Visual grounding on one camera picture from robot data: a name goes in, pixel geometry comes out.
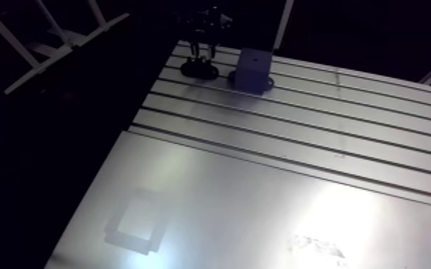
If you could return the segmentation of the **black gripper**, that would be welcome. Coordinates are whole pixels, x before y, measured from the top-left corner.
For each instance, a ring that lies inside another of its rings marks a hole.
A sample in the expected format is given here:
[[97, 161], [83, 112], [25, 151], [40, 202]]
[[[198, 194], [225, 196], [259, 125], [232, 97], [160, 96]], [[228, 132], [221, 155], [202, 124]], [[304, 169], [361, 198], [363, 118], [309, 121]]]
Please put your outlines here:
[[208, 60], [216, 55], [216, 46], [232, 28], [233, 18], [221, 12], [217, 6], [186, 12], [180, 19], [180, 38], [189, 42], [194, 60], [199, 59], [199, 43], [208, 45]]

